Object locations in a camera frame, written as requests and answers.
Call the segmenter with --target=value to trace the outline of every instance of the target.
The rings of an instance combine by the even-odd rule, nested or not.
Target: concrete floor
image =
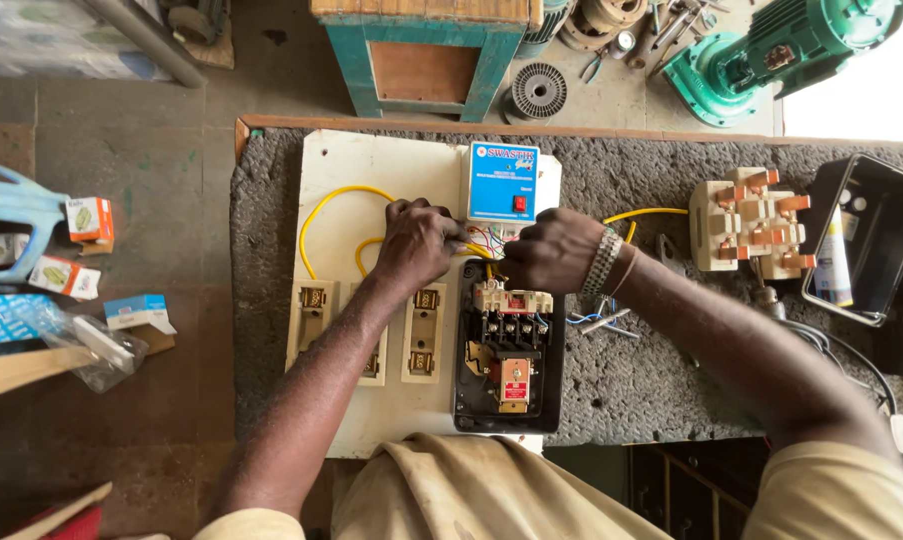
[[[729,0],[737,6],[738,0]],[[121,80],[0,79],[0,164],[51,190],[114,202],[115,253],[100,268],[101,302],[163,293],[178,346],[96,395],[72,374],[0,397],[0,534],[62,495],[105,481],[102,533],[190,537],[233,445],[229,179],[234,119],[247,113],[351,117],[324,29],[305,0],[234,3],[234,71],[206,69],[206,88]],[[726,17],[740,26],[753,7]],[[263,32],[283,30],[276,44]],[[541,60],[568,80],[553,125],[709,131],[662,80],[607,63],[585,86],[592,55],[553,43]],[[444,118],[386,112],[386,117]],[[771,107],[739,133],[770,135]],[[496,112],[486,122],[500,122]],[[52,252],[74,257],[66,236]]]

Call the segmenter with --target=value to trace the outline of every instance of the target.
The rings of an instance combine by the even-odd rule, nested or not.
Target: shirt sleeve
[[[846,444],[789,446],[765,467],[742,538],[903,539],[903,469]]]
[[[277,510],[248,508],[212,521],[194,540],[304,540],[298,520]]]

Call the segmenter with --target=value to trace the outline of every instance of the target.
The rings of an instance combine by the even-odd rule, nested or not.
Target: red label
[[[525,382],[522,382],[522,383],[507,382],[507,383],[505,383],[505,399],[507,399],[507,400],[522,399],[523,400],[525,398],[525,396],[527,396],[527,395],[528,395],[528,383],[527,382],[526,383]]]

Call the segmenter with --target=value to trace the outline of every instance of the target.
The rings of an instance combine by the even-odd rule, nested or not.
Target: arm
[[[567,209],[539,215],[505,245],[509,288],[581,290],[604,227]],[[777,448],[834,441],[901,463],[874,406],[817,351],[741,303],[624,244],[603,292],[693,355],[764,424]]]
[[[468,233],[447,208],[397,201],[378,264],[288,370],[248,441],[232,456],[212,517],[271,509],[298,518],[381,331],[411,294],[444,275]]]

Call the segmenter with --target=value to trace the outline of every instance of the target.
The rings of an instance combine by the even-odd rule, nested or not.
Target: metal watch band
[[[621,242],[621,236],[618,236],[611,228],[605,227],[605,233],[598,244],[598,251],[594,254],[594,261],[591,262],[588,276],[585,277],[585,284],[581,287],[582,294],[599,294],[601,292],[608,273],[612,271],[614,260],[618,257]]]

